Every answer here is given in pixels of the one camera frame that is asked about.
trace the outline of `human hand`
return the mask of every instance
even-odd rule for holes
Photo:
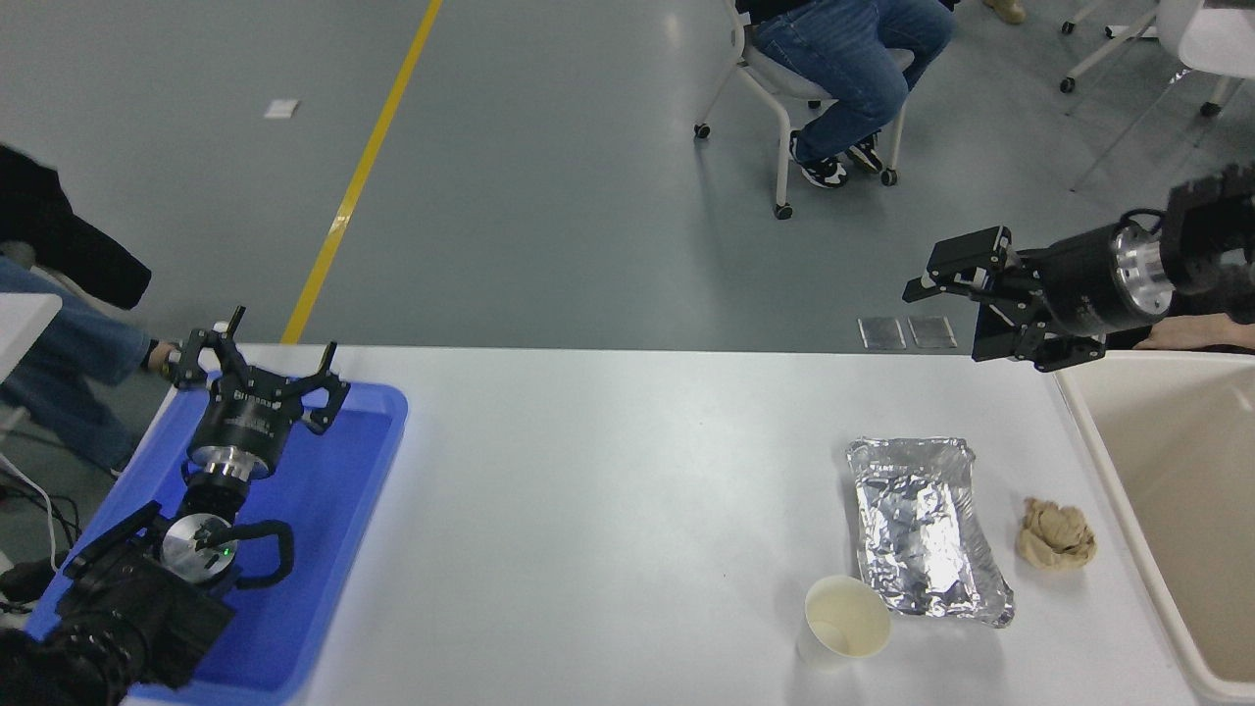
[[[1151,335],[1137,345],[1137,350],[1195,350],[1209,345],[1241,345],[1239,334],[1246,332],[1226,313],[1201,316],[1168,316],[1151,327]]]

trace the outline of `yellow floor line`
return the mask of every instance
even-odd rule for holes
[[[435,15],[441,11],[442,3],[443,0],[432,0],[427,6],[423,23],[418,25],[418,33],[414,35],[414,41],[409,45],[405,61],[402,64],[400,70],[397,71],[397,80],[393,82],[392,92],[388,93],[388,100],[384,100],[384,107],[379,112],[379,119],[375,120],[375,129],[371,130],[366,148],[361,152],[361,158],[358,161],[358,168],[353,172],[353,178],[349,179],[349,188],[344,193],[344,199],[340,201],[340,209],[336,211],[335,218],[331,221],[331,229],[328,231],[326,240],[323,241],[323,247],[314,261],[314,268],[310,270],[310,275],[305,280],[305,287],[301,288],[301,296],[296,300],[296,307],[292,308],[292,315],[287,319],[287,327],[284,329],[284,336],[280,339],[280,342],[299,341],[301,332],[305,330],[305,324],[309,322],[310,311],[314,310],[314,302],[318,301],[319,291],[323,290],[323,282],[331,268],[331,261],[335,260],[335,252],[340,248],[340,241],[344,240],[344,231],[348,229],[349,219],[353,218],[353,211],[358,207],[361,188],[366,184],[370,169],[375,164],[375,157],[379,155],[379,147],[383,145],[384,137],[388,135],[393,115],[397,114],[397,105],[400,104],[400,97],[405,93],[405,85],[409,84],[409,76],[414,73],[414,64],[418,63],[418,56],[423,53],[423,45],[427,44],[427,36],[432,33],[432,25],[435,23]]]

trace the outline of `blue plastic tray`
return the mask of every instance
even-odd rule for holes
[[[161,503],[166,517],[177,510],[184,492],[179,465],[207,403],[205,391],[174,396],[75,553],[149,500]],[[392,468],[407,413],[398,390],[353,384],[325,435],[314,436],[302,425],[292,429],[275,475],[252,484],[238,519],[290,524],[296,538],[292,573],[271,588],[227,594],[236,617],[190,685],[178,691],[137,685],[131,693],[179,703],[261,706],[282,703],[301,687]],[[276,543],[242,543],[237,562],[245,576],[269,574],[279,562]],[[54,608],[68,587],[69,579],[60,574],[49,586],[26,623],[35,638],[59,622]]]

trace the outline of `white table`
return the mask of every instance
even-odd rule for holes
[[[18,367],[60,310],[61,297],[55,293],[0,292],[0,381]]]
[[[245,352],[305,375],[321,347]],[[335,367],[400,389],[410,418],[296,703],[1195,702],[1054,379],[1027,365],[343,346]],[[798,661],[806,589],[857,572],[858,436],[969,441],[1010,627],[896,616],[873,658]],[[1029,495],[1084,510],[1092,564],[1015,557]]]

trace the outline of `jeans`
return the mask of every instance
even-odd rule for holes
[[[115,321],[78,296],[0,256],[0,291],[56,293],[61,310],[0,385],[5,405],[25,408],[74,454],[122,470],[134,439],[88,389],[85,377],[118,385],[139,370],[148,334]]]
[[[758,25],[763,54],[837,99],[802,128],[797,159],[840,154],[889,124],[951,34],[954,16],[937,0],[813,0]],[[889,49],[915,59],[901,70]]]

